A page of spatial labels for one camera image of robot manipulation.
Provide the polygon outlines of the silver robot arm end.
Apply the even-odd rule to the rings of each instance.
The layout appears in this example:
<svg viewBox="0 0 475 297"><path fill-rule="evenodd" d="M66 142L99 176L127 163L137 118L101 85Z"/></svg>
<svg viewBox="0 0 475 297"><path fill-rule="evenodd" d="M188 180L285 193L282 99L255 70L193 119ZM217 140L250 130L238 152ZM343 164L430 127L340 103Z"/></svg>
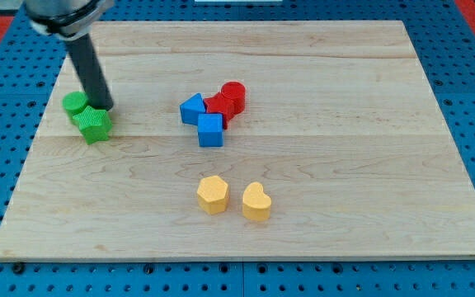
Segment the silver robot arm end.
<svg viewBox="0 0 475 297"><path fill-rule="evenodd" d="M115 5L114 0L25 0L31 27L41 35L76 40Z"/></svg>

